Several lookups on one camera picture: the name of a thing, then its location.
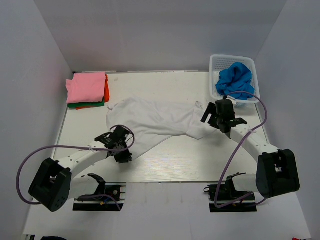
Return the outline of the white t shirt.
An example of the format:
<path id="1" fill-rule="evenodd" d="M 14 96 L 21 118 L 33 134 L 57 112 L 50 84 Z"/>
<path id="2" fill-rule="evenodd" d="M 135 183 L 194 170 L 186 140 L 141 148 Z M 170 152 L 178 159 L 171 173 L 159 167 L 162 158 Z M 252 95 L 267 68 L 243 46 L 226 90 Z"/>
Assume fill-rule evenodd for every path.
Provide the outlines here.
<path id="1" fill-rule="evenodd" d="M 171 137 L 200 140 L 214 133 L 215 128 L 201 122 L 204 113 L 198 101 L 188 104 L 130 97 L 109 107 L 106 124 L 132 130 L 135 141 L 129 151 L 135 160 Z"/>

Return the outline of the blue t shirt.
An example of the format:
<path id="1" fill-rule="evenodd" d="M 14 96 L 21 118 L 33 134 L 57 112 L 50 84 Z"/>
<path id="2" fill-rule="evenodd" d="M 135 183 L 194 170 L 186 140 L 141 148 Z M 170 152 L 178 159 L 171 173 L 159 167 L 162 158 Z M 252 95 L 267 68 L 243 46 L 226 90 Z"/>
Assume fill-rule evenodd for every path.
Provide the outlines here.
<path id="1" fill-rule="evenodd" d="M 219 72 L 219 81 L 215 85 L 220 95 L 229 95 L 238 100 L 253 97 L 255 89 L 251 86 L 252 72 L 241 62 L 235 62 L 229 68 Z"/>

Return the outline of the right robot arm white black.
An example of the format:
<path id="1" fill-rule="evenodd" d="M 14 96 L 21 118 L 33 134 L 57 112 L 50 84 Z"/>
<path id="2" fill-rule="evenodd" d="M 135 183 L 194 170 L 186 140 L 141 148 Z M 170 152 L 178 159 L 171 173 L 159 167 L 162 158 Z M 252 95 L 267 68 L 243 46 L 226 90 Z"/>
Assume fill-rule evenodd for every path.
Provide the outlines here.
<path id="1" fill-rule="evenodd" d="M 256 173 L 228 176 L 224 184 L 217 184 L 217 194 L 226 194 L 231 200 L 240 201 L 253 193 L 269 199 L 300 189 L 294 153 L 263 140 L 243 118 L 235 116 L 231 100 L 210 102 L 201 122 L 225 134 L 238 144 L 237 150 L 243 148 L 257 162 Z"/>

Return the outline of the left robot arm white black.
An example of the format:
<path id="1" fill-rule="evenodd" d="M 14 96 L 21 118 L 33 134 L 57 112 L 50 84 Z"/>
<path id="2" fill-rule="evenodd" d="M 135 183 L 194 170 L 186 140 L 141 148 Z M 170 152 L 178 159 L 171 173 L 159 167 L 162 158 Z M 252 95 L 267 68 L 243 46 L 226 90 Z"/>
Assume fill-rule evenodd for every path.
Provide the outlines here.
<path id="1" fill-rule="evenodd" d="M 113 201 L 114 198 L 106 194 L 106 181 L 101 176 L 81 173 L 109 157 L 119 164 L 131 162 L 130 148 L 133 145 L 128 141 L 135 141 L 134 133 L 124 125 L 115 125 L 110 132 L 96 137 L 88 146 L 75 147 L 77 151 L 67 157 L 45 159 L 28 193 L 51 212 L 59 210 L 69 199 Z"/>

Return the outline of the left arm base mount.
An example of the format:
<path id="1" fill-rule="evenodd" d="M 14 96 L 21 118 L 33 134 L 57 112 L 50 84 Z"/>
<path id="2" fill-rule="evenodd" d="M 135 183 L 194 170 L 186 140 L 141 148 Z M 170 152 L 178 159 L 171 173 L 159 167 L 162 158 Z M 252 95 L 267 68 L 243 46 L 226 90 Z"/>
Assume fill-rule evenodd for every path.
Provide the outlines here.
<path id="1" fill-rule="evenodd" d="M 120 212 L 126 198 L 125 183 L 106 183 L 93 197 L 79 197 L 73 202 L 74 212 Z"/>

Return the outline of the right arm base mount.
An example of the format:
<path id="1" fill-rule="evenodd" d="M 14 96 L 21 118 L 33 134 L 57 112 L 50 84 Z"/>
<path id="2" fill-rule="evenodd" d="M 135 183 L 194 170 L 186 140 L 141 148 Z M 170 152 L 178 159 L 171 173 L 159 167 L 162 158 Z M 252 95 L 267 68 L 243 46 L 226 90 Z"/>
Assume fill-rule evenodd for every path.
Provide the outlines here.
<path id="1" fill-rule="evenodd" d="M 232 203 L 228 206 L 225 206 L 222 208 L 217 208 L 214 204 L 217 186 L 218 186 L 217 184 L 210 184 L 203 189 L 203 192 L 208 195 L 209 212 L 210 213 L 254 213 L 254 212 L 257 212 L 256 198 L 255 198 L 254 194 L 252 194 L 251 196 L 248 196 L 247 198 L 245 198 L 243 200 Z M 239 197 L 242 197 L 245 194 L 246 194 L 246 192 L 239 192 L 239 193 L 236 193 L 235 196 L 231 196 L 231 194 L 228 192 L 227 188 L 225 187 L 225 184 L 222 184 L 219 189 L 217 204 L 223 205 L 223 204 L 231 202 L 232 200 L 235 200 Z"/>

